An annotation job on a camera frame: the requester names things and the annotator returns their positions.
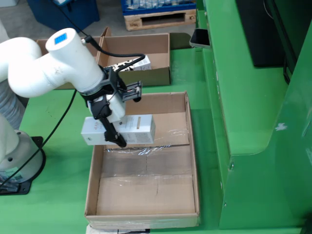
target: black mounting plate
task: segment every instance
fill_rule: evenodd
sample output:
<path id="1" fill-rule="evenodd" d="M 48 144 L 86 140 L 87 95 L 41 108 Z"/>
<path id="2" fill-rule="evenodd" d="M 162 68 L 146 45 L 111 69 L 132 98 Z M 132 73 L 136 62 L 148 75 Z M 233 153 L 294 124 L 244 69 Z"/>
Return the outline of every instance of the black mounting plate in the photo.
<path id="1" fill-rule="evenodd" d="M 31 139 L 34 141 L 34 143 L 38 147 L 40 147 L 43 143 L 43 137 L 41 137 L 41 136 L 32 136 Z M 19 183 L 19 184 L 11 183 L 11 185 L 17 186 L 17 188 L 18 188 L 17 192 L 10 192 L 7 190 L 0 189 L 0 196 L 1 195 L 26 195 L 29 193 L 31 183 L 33 182 L 34 179 L 36 179 L 39 176 L 39 174 L 42 172 L 42 170 L 45 166 L 46 156 L 45 156 L 45 153 L 42 149 L 41 149 L 41 153 L 42 153 L 42 165 L 41 165 L 39 171 L 37 171 L 37 173 L 32 178 L 30 178 L 29 180 L 27 180 L 23 183 Z"/>

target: blue crate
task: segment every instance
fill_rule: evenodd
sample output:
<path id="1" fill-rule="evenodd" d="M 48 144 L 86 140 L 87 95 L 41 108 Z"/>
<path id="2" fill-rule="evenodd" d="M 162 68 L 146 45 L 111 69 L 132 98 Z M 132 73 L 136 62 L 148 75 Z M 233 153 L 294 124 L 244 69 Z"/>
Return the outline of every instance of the blue crate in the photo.
<path id="1" fill-rule="evenodd" d="M 67 0 L 62 4 L 52 0 L 27 0 L 36 20 L 56 31 L 63 28 L 77 29 L 58 9 L 60 7 L 81 30 L 99 21 L 96 0 Z"/>
<path id="2" fill-rule="evenodd" d="M 121 0 L 124 16 L 196 9 L 190 0 Z"/>

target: gray floor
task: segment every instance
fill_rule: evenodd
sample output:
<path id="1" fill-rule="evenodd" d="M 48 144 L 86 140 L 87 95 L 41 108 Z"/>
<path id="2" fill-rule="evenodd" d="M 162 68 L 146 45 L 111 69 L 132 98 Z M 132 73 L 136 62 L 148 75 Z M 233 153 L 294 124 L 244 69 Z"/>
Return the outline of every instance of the gray floor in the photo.
<path id="1" fill-rule="evenodd" d="M 92 23 L 84 32 L 99 36 L 106 26 L 112 29 L 113 36 L 140 35 L 166 32 L 184 32 L 192 34 L 195 25 L 183 25 L 157 29 L 146 29 L 128 32 L 122 16 L 120 0 L 97 0 L 100 21 Z M 20 0 L 17 6 L 0 8 L 0 19 L 7 30 L 8 36 L 45 39 L 55 31 L 38 23 L 28 6 L 27 0 Z"/>

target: white product box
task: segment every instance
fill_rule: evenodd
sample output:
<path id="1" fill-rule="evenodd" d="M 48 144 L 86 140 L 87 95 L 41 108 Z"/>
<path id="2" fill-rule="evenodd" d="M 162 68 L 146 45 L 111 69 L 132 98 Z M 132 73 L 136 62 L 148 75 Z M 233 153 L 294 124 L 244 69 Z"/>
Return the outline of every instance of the white product box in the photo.
<path id="1" fill-rule="evenodd" d="M 113 67 L 113 70 L 116 71 L 120 66 L 126 65 L 127 63 L 132 62 L 134 60 L 136 60 L 136 59 L 131 59 L 131 60 L 128 60 L 125 62 L 114 64 L 114 65 L 109 66 L 109 67 Z M 122 72 L 125 72 L 125 71 L 145 71 L 145 70 L 151 70 L 151 69 L 152 69 L 151 62 L 150 62 L 149 58 L 147 56 L 145 56 L 145 58 L 143 60 L 141 60 L 140 62 L 137 62 L 137 63 L 131 65 L 130 67 L 127 67 L 121 71 Z"/>
<path id="2" fill-rule="evenodd" d="M 155 136 L 155 122 L 153 115 L 125 116 L 121 122 L 113 123 L 127 144 L 153 144 Z M 88 145 L 114 145 L 105 141 L 105 128 L 99 120 L 86 117 L 81 135 Z"/>

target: black monitor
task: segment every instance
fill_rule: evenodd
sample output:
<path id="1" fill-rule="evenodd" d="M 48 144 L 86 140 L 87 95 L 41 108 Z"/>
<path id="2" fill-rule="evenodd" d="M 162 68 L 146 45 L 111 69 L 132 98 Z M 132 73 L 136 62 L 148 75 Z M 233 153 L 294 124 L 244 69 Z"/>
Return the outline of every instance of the black monitor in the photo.
<path id="1" fill-rule="evenodd" d="M 294 71 L 312 20 L 312 0 L 266 0 L 281 39 L 287 66 Z"/>
<path id="2" fill-rule="evenodd" d="M 236 0 L 256 67 L 292 73 L 312 20 L 312 0 Z"/>

